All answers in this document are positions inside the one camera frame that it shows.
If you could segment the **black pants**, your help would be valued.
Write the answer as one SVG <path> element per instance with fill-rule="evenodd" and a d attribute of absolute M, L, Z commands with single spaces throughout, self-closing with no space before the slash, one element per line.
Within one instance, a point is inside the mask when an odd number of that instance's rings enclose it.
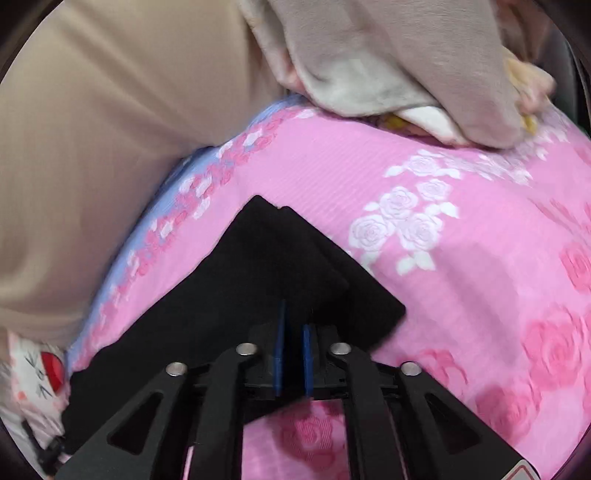
<path fill-rule="evenodd" d="M 74 454 L 167 364 L 211 362 L 245 342 L 253 326 L 283 317 L 335 330 L 369 351 L 405 313 L 403 303 L 296 211 L 253 197 L 197 269 L 73 374 L 61 415 L 64 450 Z"/>

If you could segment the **white cat face pillow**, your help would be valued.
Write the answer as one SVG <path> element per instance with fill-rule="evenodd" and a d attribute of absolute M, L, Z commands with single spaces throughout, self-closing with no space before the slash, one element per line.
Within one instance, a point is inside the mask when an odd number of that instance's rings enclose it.
<path fill-rule="evenodd" d="M 46 448 L 63 433 L 68 393 L 65 353 L 10 332 L 8 362 L 1 366 L 1 418 L 19 446 Z"/>

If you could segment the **beige curtain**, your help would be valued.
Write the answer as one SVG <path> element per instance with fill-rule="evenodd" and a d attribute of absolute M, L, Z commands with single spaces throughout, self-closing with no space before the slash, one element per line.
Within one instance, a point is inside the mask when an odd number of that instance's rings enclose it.
<path fill-rule="evenodd" d="M 68 345 L 174 165 L 280 98 L 232 1 L 65 1 L 1 83 L 1 330 Z"/>

